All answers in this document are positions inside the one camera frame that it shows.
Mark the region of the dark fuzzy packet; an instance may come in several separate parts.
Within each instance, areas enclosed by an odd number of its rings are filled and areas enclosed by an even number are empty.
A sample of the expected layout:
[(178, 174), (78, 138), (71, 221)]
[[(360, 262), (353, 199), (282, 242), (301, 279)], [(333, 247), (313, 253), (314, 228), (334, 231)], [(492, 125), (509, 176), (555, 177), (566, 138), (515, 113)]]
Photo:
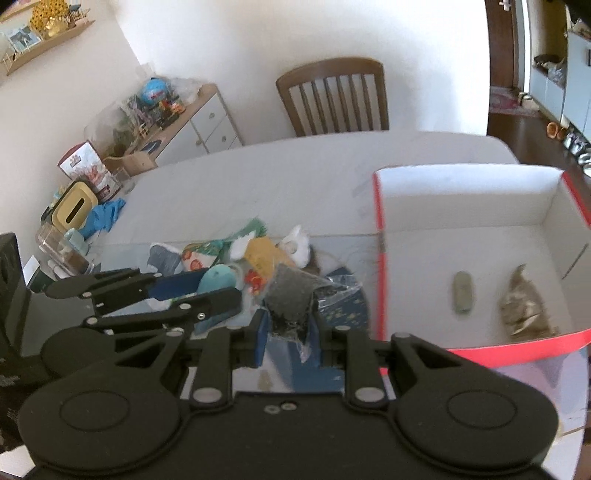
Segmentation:
[(281, 264), (266, 287), (263, 305), (270, 313), (271, 334), (287, 341), (304, 363), (320, 351), (317, 335), (311, 331), (315, 313), (329, 326), (370, 330), (363, 285), (346, 267), (318, 276)]

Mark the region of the dark grey and white pouch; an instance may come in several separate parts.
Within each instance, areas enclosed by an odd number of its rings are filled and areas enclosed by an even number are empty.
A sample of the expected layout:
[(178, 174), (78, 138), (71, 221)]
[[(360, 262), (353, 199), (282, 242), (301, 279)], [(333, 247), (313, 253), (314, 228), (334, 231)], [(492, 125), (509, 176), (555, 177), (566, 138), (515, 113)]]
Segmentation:
[(181, 251), (167, 244), (152, 243), (148, 249), (146, 268), (163, 276), (182, 273)]

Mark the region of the teal egg-shaped toy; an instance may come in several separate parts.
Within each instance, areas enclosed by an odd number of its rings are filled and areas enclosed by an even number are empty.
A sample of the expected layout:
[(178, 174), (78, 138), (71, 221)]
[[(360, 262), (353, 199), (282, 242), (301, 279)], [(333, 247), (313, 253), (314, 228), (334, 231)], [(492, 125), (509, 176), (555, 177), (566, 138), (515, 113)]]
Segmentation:
[(235, 288), (238, 276), (231, 266), (218, 264), (209, 268), (202, 276), (197, 287), (197, 294), (207, 294), (225, 288)]

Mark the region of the white plastic wrapper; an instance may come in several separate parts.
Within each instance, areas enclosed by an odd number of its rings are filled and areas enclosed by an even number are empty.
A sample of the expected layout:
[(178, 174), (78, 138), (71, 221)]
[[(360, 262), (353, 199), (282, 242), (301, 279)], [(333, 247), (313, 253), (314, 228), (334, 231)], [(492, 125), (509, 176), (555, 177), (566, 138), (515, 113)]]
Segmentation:
[(249, 242), (256, 238), (256, 232), (252, 231), (243, 236), (240, 236), (231, 242), (229, 248), (229, 258), (232, 262), (238, 262), (245, 257)]

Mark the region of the white furry plush toy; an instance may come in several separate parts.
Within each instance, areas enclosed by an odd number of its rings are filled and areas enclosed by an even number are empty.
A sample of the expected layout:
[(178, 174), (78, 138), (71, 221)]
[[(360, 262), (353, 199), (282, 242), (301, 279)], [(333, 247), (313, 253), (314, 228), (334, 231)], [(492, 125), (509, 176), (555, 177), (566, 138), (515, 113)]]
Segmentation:
[(294, 226), (277, 247), (290, 257), (297, 268), (303, 269), (311, 261), (310, 235), (301, 225)]

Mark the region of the grey-green oval object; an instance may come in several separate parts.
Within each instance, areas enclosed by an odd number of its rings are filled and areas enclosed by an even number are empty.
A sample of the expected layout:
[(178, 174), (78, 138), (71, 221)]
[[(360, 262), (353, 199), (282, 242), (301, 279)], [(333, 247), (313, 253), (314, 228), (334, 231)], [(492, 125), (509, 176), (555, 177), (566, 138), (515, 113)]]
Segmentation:
[(455, 274), (452, 284), (454, 309), (458, 314), (468, 314), (474, 305), (472, 276), (466, 271)]

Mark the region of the red and white cardboard box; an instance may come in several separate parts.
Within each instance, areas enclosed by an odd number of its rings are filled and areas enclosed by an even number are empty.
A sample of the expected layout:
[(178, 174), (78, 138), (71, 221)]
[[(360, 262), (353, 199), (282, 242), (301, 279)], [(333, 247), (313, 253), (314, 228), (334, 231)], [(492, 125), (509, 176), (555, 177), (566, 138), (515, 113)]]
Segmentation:
[[(564, 171), (520, 164), (389, 167), (373, 176), (381, 250), (377, 335), (406, 332), (488, 367), (570, 354), (590, 343), (590, 211)], [(518, 341), (498, 302), (527, 265), (560, 332)], [(472, 276), (473, 309), (452, 284)]]

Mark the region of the yellow tissue box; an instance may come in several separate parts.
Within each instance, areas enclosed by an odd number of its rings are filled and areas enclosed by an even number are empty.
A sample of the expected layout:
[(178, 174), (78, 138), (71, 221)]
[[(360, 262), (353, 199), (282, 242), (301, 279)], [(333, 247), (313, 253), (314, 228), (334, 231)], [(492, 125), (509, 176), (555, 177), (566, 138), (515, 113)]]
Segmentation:
[(52, 225), (61, 233), (81, 228), (98, 198), (85, 180), (72, 182), (50, 213)]

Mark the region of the brown crumpled bag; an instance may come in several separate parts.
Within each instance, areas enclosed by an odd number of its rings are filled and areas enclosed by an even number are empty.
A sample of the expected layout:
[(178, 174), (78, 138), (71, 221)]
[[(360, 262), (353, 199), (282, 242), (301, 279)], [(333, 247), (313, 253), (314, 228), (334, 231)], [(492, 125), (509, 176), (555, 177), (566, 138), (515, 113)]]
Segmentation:
[(519, 265), (511, 275), (506, 293), (498, 302), (500, 319), (515, 340), (530, 341), (557, 336), (545, 302), (528, 276), (527, 265)]

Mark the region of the red and white carton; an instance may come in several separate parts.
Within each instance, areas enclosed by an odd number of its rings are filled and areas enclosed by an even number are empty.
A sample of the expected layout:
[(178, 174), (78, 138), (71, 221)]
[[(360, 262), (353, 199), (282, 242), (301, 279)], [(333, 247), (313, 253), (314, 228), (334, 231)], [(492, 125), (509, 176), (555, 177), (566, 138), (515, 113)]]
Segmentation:
[(71, 180), (85, 180), (100, 203), (111, 200), (120, 187), (89, 141), (68, 150), (57, 164)]

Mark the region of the white drawer cabinet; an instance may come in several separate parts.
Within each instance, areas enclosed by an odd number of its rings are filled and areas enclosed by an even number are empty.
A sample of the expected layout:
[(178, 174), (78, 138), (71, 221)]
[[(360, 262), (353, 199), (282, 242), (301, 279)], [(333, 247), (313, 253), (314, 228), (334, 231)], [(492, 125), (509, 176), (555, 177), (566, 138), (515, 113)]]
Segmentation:
[(242, 146), (242, 137), (217, 86), (207, 83), (199, 89), (197, 100), (167, 128), (150, 132), (132, 153), (107, 157), (102, 162), (111, 172), (122, 167), (130, 176), (136, 176)]

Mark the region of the wooden chair at far side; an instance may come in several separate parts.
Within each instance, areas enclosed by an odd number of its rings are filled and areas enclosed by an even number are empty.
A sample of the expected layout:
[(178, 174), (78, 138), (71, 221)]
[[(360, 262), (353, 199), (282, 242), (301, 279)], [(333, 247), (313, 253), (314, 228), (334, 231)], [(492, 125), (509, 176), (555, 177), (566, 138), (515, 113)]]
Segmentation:
[(297, 137), (390, 129), (381, 62), (339, 57), (308, 63), (276, 80)]

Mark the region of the yellow flower decoration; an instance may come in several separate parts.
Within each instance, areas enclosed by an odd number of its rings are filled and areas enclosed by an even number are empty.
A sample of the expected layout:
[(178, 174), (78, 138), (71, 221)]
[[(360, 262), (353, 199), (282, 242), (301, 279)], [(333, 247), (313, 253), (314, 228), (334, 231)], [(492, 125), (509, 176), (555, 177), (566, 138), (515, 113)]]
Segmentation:
[(48, 40), (69, 29), (69, 4), (65, 0), (42, 0), (32, 9), (30, 27)]

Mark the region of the wall shelf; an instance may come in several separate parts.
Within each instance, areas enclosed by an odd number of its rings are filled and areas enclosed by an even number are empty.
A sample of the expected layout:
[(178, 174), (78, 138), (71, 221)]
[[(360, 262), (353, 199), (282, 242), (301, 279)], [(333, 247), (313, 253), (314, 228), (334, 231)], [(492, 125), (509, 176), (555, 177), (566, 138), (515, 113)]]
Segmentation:
[(14, 74), (34, 59), (80, 36), (94, 23), (94, 20), (85, 19), (77, 22), (72, 28), (68, 28), (51, 38), (45, 40), (40, 39), (36, 43), (20, 47), (17, 47), (12, 41), (12, 38), (9, 37), (10, 48), (5, 52), (5, 55), (1, 60), (6, 75), (10, 76)]

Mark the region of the white wall cabinet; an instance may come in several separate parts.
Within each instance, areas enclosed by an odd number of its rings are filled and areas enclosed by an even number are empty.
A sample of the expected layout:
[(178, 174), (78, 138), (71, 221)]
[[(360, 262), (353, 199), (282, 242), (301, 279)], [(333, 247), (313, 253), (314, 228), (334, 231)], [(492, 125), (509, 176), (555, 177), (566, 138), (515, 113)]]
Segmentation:
[(567, 55), (550, 69), (533, 66), (529, 95), (556, 120), (590, 139), (590, 39), (569, 31)]

